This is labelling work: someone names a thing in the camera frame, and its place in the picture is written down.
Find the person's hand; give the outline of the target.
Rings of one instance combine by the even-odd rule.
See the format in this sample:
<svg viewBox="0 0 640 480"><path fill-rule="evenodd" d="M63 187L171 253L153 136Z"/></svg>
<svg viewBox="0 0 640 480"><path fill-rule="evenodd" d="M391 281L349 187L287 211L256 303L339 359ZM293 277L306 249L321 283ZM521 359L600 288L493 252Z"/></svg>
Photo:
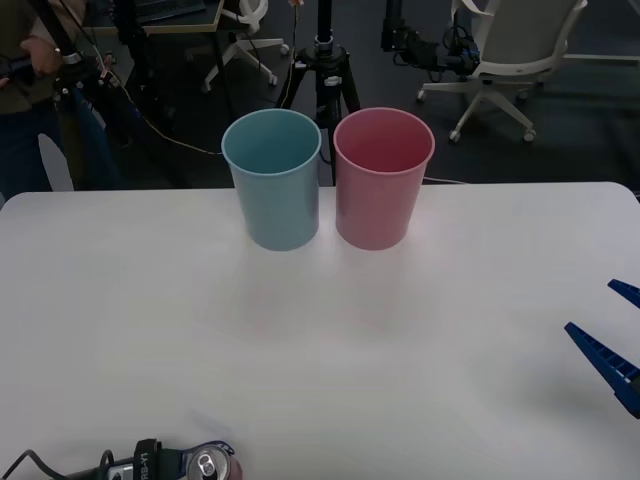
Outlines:
<svg viewBox="0 0 640 480"><path fill-rule="evenodd" d="M63 64L58 50L39 37L23 40L21 48L28 53L34 73L39 77L57 73Z"/></svg>

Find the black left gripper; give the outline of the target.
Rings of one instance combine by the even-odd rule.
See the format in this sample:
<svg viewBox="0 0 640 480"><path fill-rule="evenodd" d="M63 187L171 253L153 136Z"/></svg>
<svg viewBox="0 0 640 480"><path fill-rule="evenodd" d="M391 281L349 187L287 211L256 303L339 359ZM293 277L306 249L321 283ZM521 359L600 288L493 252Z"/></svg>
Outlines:
<svg viewBox="0 0 640 480"><path fill-rule="evenodd" d="M229 462L235 455L231 445L222 440L209 441L187 450L164 448L156 439L140 440L133 460L135 480L176 480L186 476L187 464Z"/></svg>

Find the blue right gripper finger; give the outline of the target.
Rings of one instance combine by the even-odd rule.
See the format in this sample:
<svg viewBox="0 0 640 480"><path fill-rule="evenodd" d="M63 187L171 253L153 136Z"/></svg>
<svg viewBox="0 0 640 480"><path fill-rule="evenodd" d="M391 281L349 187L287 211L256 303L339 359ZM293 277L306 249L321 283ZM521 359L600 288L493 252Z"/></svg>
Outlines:
<svg viewBox="0 0 640 480"><path fill-rule="evenodd" d="M639 367L569 322L564 330L634 417L639 417Z"/></svg>
<svg viewBox="0 0 640 480"><path fill-rule="evenodd" d="M629 301L632 305L640 308L640 289L638 287L617 279L610 280L607 286Z"/></svg>

